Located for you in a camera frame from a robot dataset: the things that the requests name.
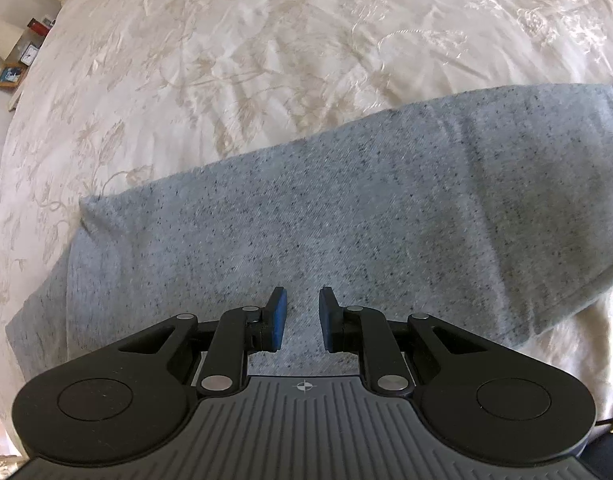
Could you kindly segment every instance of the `lamp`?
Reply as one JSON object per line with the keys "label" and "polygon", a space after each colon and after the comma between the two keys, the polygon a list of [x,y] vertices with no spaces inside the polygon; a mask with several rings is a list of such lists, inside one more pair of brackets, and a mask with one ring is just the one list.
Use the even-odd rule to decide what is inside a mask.
{"label": "lamp", "polygon": [[6,60],[24,34],[24,29],[0,20],[0,57]]}

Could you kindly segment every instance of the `gray gripper base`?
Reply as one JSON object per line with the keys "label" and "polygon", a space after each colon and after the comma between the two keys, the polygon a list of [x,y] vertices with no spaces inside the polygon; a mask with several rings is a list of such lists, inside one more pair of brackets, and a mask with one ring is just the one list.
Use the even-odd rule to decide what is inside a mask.
{"label": "gray gripper base", "polygon": [[75,468],[35,459],[14,480],[591,480],[575,458],[508,468],[438,441],[403,399],[359,377],[253,377],[200,402],[173,440],[130,463]]}

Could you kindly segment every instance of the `gray fabric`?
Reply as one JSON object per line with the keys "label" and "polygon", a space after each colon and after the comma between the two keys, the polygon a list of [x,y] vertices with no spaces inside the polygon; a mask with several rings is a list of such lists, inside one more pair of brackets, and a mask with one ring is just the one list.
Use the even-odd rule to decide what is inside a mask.
{"label": "gray fabric", "polygon": [[613,284],[613,88],[411,104],[81,207],[67,268],[7,327],[27,378],[180,312],[264,304],[276,285],[284,348],[256,372],[355,369],[324,354],[323,285],[517,346]]}

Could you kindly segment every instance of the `photo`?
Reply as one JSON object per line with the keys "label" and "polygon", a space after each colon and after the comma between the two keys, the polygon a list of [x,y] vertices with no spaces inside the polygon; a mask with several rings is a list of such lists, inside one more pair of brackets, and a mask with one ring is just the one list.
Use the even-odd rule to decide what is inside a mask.
{"label": "photo", "polygon": [[27,67],[22,64],[5,65],[0,72],[0,88],[16,88],[24,78]]}

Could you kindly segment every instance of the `bed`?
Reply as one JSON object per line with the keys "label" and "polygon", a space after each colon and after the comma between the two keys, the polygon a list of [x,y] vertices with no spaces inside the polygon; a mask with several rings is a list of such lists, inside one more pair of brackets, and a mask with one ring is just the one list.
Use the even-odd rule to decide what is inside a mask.
{"label": "bed", "polygon": [[[4,328],[79,226],[81,197],[384,108],[541,82],[613,84],[613,0],[67,0],[2,155],[7,430],[25,378]],[[613,285],[523,351],[612,415]]]}

